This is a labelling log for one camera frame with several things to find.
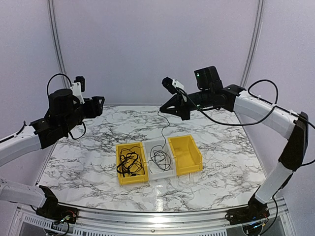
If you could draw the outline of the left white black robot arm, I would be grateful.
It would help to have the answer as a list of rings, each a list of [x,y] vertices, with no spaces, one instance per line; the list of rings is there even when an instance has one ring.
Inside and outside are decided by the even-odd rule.
[[[49,109],[43,118],[24,124],[18,132],[1,139],[1,166],[25,154],[46,149],[63,137],[72,137],[72,129],[83,125],[84,119],[102,114],[105,98],[83,98],[81,91],[63,88],[50,94],[48,101]],[[57,198],[45,187],[4,180],[0,187],[0,199],[42,208],[52,219],[62,215]]]

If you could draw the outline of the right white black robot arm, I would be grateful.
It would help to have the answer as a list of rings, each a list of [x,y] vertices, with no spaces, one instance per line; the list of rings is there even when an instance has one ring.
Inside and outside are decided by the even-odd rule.
[[[267,202],[303,166],[308,146],[308,116],[281,108],[277,101],[268,102],[238,85],[224,87],[215,66],[198,69],[194,74],[199,91],[191,94],[186,93],[176,79],[166,77],[162,80],[163,87],[173,96],[160,107],[160,112],[189,120],[194,110],[205,114],[207,110],[225,109],[252,118],[252,125],[262,123],[287,139],[275,168],[244,209],[244,216],[255,220]]]

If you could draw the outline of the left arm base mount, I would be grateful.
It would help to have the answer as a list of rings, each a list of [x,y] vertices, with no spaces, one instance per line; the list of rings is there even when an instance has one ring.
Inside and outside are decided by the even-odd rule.
[[[45,202],[42,207],[36,208],[37,215],[55,221],[61,221],[65,217],[69,217],[69,219],[66,219],[66,222],[68,222],[69,224],[76,223],[78,215],[77,208],[60,205],[59,200],[48,187],[40,185],[39,188],[44,193]]]

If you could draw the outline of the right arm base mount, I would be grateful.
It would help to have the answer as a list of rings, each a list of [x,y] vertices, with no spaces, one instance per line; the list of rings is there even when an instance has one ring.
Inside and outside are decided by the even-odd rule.
[[[269,216],[267,204],[261,203],[253,195],[246,206],[229,209],[226,212],[225,219],[229,221],[230,225],[236,225],[266,219]]]

